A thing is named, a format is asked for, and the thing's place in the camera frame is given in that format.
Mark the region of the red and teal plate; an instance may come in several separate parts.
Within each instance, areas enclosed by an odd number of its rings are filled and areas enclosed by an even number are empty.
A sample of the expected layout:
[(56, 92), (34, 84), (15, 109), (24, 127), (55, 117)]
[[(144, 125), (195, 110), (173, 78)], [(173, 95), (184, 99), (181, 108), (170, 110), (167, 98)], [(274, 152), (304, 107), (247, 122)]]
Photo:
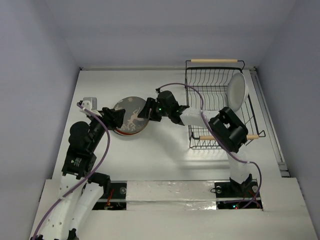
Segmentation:
[(138, 131), (135, 131), (135, 132), (125, 132), (125, 131), (121, 131), (120, 129), (116, 128), (114, 130), (114, 132), (118, 135), (121, 135), (121, 136), (134, 136), (134, 135), (137, 135), (139, 134), (140, 132), (142, 132), (144, 129), (141, 129), (141, 130), (138, 130)]

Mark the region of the dark green marbled plate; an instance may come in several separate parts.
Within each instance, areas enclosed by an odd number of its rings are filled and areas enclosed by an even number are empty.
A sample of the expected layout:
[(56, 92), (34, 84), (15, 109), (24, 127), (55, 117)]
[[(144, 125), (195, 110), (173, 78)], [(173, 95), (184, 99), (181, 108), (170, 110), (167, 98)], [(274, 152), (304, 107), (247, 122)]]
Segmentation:
[(138, 121), (149, 121), (148, 119), (138, 118), (138, 114), (143, 109), (145, 103), (146, 101), (143, 98), (137, 96), (126, 97), (117, 102), (114, 106), (115, 110), (125, 109), (122, 127), (118, 129), (131, 133), (133, 124), (136, 124)]

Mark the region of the light green plate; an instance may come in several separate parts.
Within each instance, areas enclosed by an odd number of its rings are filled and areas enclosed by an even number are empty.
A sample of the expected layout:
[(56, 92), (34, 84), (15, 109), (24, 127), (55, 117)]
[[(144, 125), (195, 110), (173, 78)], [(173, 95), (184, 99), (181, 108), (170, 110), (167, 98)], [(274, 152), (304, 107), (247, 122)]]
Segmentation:
[(132, 125), (131, 133), (138, 134), (139, 132), (143, 131), (146, 126), (148, 125), (148, 121), (138, 121)]

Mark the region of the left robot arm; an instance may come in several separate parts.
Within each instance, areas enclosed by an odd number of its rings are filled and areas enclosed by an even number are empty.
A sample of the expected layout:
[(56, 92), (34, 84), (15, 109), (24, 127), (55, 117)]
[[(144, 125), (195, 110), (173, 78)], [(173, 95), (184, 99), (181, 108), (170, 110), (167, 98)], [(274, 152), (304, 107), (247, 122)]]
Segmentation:
[(69, 130), (58, 196), (38, 223), (33, 240), (76, 240), (98, 199), (112, 195), (110, 176), (97, 172), (103, 160), (96, 161), (95, 150), (103, 135), (122, 126), (126, 111), (92, 110), (88, 101), (77, 106), (91, 122), (78, 121)]

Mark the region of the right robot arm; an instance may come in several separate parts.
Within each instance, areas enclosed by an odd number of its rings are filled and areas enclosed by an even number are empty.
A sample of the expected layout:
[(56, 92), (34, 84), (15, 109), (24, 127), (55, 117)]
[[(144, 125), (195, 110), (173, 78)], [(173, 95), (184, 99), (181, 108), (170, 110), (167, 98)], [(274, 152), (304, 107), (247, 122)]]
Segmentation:
[(248, 170), (248, 162), (237, 156), (240, 148), (248, 140), (248, 129), (231, 108), (224, 107), (214, 113), (180, 105), (173, 93), (166, 90), (160, 92), (156, 99), (147, 98), (138, 117), (155, 122), (167, 117), (177, 125), (206, 128), (227, 154), (231, 192), (235, 196), (242, 196), (248, 191), (252, 174)]

